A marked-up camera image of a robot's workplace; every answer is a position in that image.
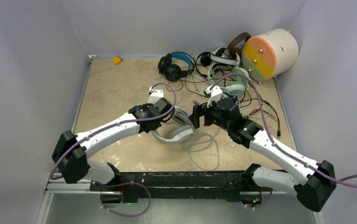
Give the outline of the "white grey headphones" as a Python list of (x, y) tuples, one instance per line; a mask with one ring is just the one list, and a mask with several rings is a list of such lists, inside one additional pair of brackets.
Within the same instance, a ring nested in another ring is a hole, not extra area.
[(192, 122), (189, 120), (189, 113), (180, 107), (175, 107), (172, 120), (179, 128), (170, 132), (168, 137), (160, 135), (158, 131), (151, 131), (152, 136), (159, 142), (165, 144), (179, 144), (189, 140), (194, 134)]

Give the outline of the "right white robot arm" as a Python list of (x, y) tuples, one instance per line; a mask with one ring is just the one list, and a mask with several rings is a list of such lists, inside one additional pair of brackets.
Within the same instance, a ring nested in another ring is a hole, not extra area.
[(327, 179), (335, 177), (334, 166), (326, 160), (317, 162), (274, 137), (260, 124), (241, 115), (238, 105), (230, 99), (221, 99), (211, 104), (194, 105), (189, 116), (195, 128), (216, 125), (224, 129), (233, 142), (253, 150), (283, 168), (283, 171), (251, 165), (243, 176), (243, 186), (253, 190), (257, 186), (283, 191), (295, 196), (307, 209), (320, 212), (336, 189), (336, 184)]

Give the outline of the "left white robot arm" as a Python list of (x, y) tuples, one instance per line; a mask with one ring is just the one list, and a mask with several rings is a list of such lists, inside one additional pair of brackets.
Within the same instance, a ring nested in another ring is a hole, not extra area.
[(60, 176), (50, 175), (52, 180), (64, 179), (74, 184), (82, 179), (96, 181), (108, 191), (119, 186), (119, 171), (110, 163), (91, 162), (89, 159), (105, 147), (123, 138), (150, 132), (161, 126), (162, 121), (174, 111), (174, 105), (165, 98), (154, 103), (137, 105), (119, 118), (90, 131), (74, 134), (63, 132), (52, 154)]

